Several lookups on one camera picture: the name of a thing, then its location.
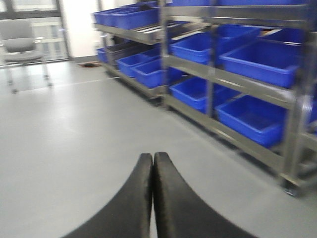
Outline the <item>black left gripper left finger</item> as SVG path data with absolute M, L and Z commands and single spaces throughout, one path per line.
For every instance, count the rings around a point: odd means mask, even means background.
M 153 158 L 142 153 L 117 194 L 65 238 L 149 238 Z

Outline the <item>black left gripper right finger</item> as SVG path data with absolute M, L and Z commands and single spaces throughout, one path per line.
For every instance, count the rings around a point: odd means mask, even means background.
M 208 206 L 189 186 L 166 152 L 156 152 L 153 193 L 159 238 L 252 238 Z

